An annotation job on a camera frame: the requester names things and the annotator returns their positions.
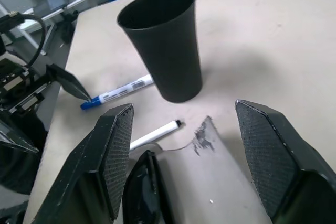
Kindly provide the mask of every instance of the black cup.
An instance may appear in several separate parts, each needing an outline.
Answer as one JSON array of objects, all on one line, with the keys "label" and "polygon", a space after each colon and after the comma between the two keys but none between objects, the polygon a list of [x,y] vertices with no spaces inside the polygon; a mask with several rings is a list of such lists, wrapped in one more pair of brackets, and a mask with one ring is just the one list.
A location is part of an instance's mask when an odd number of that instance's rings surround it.
[{"label": "black cup", "polygon": [[118,24],[164,99],[185,102],[200,92],[195,0],[135,0],[120,12]]}]

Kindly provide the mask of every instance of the beige table surface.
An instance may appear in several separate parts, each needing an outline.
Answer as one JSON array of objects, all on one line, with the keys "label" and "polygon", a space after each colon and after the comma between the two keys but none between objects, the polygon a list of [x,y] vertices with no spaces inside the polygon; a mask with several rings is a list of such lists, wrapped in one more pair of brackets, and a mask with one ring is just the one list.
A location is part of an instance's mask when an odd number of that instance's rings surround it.
[{"label": "beige table surface", "polygon": [[[137,51],[116,23],[132,0],[117,0],[78,18],[66,69],[94,97],[147,74]],[[108,109],[133,103],[132,139],[175,119],[186,127],[164,148],[188,143],[206,115],[235,158],[241,152],[236,99],[281,111],[336,170],[336,1],[197,0],[197,35],[204,86],[194,99],[173,104],[155,86],[90,111],[60,91],[26,223],[40,207],[67,155]]]}]

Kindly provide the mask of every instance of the white marker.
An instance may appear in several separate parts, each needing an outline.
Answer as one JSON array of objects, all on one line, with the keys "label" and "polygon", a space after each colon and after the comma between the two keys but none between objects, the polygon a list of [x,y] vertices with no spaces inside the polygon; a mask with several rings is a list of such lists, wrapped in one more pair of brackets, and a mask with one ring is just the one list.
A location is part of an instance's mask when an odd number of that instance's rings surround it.
[{"label": "white marker", "polygon": [[118,97],[121,97],[125,94],[138,90],[140,88],[146,87],[150,84],[153,84],[154,81],[150,74],[147,74],[144,77],[139,78],[136,81],[128,83],[120,88],[112,90],[110,92],[106,92],[101,94],[95,98],[93,98],[90,102],[83,103],[80,107],[82,110],[87,110],[92,107],[100,106],[106,102],[112,101]]},{"label": "white marker", "polygon": [[162,126],[161,128],[158,128],[155,131],[152,131],[151,133],[147,134],[146,136],[143,136],[131,143],[130,150],[134,150],[142,145],[149,144],[157,139],[159,139],[161,136],[167,135],[176,129],[178,129],[182,125],[182,122],[180,120],[175,120],[173,122],[170,122],[169,124],[166,124],[165,126]]}]

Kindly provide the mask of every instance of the black cable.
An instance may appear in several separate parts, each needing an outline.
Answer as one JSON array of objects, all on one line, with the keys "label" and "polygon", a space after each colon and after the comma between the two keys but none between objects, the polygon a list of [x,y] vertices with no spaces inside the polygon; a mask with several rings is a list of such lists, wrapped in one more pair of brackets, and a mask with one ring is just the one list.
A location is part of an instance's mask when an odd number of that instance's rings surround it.
[{"label": "black cable", "polygon": [[34,64],[34,62],[36,61],[37,57],[40,55],[40,53],[42,51],[42,47],[43,47],[44,42],[46,40],[46,30],[47,30],[47,28],[46,28],[46,26],[44,24],[44,21],[41,18],[39,18],[39,17],[37,17],[35,15],[32,15],[32,14],[21,14],[21,16],[24,19],[31,19],[31,20],[34,20],[34,21],[38,22],[41,25],[41,27],[42,27],[42,29],[41,29],[42,30],[42,34],[41,34],[40,45],[38,46],[38,48],[37,48],[37,50],[36,50],[33,58],[28,63],[28,66],[32,66]]}]

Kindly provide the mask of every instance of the blue marker cap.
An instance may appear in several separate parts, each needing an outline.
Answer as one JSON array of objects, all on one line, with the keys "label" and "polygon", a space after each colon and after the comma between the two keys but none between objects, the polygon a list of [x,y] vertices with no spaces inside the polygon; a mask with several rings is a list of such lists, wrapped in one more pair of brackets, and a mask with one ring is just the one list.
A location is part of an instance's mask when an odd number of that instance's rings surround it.
[{"label": "blue marker cap", "polygon": [[91,100],[91,102],[85,102],[85,103],[83,103],[83,104],[80,106],[80,108],[81,108],[82,110],[87,110],[87,109],[89,109],[89,108],[97,107],[97,106],[99,106],[99,105],[101,105],[101,102],[100,102],[100,100],[99,100],[99,97],[95,97],[95,98],[93,98],[93,99]]}]

